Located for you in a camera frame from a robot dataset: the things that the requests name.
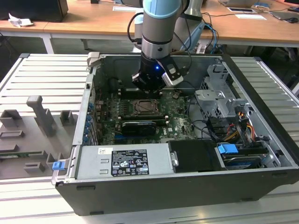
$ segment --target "warning label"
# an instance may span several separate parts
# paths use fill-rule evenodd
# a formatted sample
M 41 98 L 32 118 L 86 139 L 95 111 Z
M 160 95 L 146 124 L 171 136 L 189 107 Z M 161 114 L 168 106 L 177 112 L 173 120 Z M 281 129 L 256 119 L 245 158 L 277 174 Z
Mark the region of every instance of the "warning label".
M 146 149 L 112 151 L 112 176 L 150 174 Z

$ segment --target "capacitor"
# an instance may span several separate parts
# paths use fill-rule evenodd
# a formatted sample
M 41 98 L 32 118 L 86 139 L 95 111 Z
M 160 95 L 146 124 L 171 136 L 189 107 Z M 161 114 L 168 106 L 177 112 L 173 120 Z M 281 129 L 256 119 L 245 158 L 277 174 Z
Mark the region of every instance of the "capacitor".
M 179 98 L 179 95 L 177 95 L 177 94 L 173 94 L 173 95 L 172 95 L 172 98 L 173 98 L 173 99 L 178 99 L 178 98 Z

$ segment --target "wooden desk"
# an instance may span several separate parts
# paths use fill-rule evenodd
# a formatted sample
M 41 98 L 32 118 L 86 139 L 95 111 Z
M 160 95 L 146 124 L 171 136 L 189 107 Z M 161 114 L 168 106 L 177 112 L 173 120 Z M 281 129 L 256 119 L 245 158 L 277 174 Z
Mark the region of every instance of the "wooden desk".
M 281 10 L 288 6 L 273 0 L 263 0 L 271 5 L 270 10 Z M 211 15 L 231 14 L 226 7 L 217 0 L 208 0 L 202 7 L 202 12 Z M 221 43 L 242 44 L 259 46 L 287 46 L 295 44 L 299 46 L 299 23 L 280 21 L 269 13 L 261 13 L 267 20 L 238 19 L 235 15 L 212 17 L 213 27 L 219 33 Z M 201 38 L 210 38 L 208 30 L 205 30 Z
M 271 4 L 271 10 L 288 7 L 273 0 L 263 2 Z M 61 23 L 34 22 L 34 26 L 17 28 L 0 21 L 0 32 L 8 36 L 41 37 L 50 54 L 54 53 L 51 38 L 127 40 L 127 25 L 134 13 L 116 12 L 113 6 L 107 2 L 90 4 L 89 0 L 68 0 L 69 11 Z M 218 0 L 208 0 L 201 11 L 211 15 L 232 13 Z M 267 20 L 238 19 L 235 15 L 212 17 L 212 24 L 219 33 L 218 43 L 299 47 L 299 23 L 280 21 L 268 13 L 261 15 Z M 204 15 L 204 19 L 209 22 L 208 16 Z M 201 40 L 207 42 L 211 38 L 211 31 L 204 30 Z
M 68 0 L 69 11 L 63 22 L 49 22 L 46 33 L 127 35 L 129 20 L 135 13 L 113 11 L 115 4 L 90 4 L 88 0 Z

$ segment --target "black box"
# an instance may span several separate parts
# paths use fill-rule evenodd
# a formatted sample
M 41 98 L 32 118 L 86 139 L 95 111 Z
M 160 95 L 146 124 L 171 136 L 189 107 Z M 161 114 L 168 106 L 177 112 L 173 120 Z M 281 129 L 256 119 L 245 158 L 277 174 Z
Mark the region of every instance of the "black box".
M 10 13 L 20 19 L 61 22 L 68 11 L 66 0 L 0 0 L 0 19 Z

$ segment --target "table leg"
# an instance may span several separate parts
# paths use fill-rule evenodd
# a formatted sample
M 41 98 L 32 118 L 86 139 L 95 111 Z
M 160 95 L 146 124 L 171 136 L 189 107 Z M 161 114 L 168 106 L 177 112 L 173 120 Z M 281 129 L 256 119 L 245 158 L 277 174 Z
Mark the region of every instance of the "table leg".
M 81 41 L 83 42 L 84 50 L 89 50 L 87 40 L 86 39 L 81 39 Z
M 245 55 L 245 56 L 251 56 L 251 52 L 252 52 L 252 50 L 253 50 L 253 46 L 248 46 L 248 47 L 246 48 L 246 50 L 244 50 L 244 55 Z
M 51 35 L 50 34 L 41 34 L 40 37 L 43 39 L 43 43 L 46 47 L 47 53 L 54 54 L 54 50 L 53 50 L 52 42 L 51 42 Z

